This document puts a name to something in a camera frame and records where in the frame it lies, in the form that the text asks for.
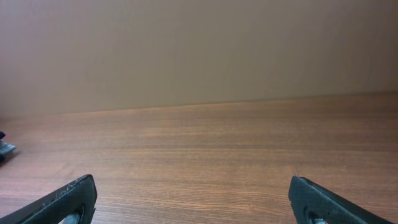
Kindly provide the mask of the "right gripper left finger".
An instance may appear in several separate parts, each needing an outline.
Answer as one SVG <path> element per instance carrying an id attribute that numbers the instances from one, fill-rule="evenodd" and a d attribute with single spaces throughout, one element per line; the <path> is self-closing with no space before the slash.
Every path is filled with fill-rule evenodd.
<path id="1" fill-rule="evenodd" d="M 27 206 L 1 218 L 3 224 L 90 224 L 95 213 L 97 190 L 86 174 Z"/>

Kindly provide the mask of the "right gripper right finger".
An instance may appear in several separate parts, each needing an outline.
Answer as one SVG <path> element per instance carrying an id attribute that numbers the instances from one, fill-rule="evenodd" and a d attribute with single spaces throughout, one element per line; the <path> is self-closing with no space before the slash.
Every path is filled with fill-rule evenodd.
<path id="1" fill-rule="evenodd" d="M 305 177 L 292 177 L 289 200 L 298 224 L 392 224 Z"/>

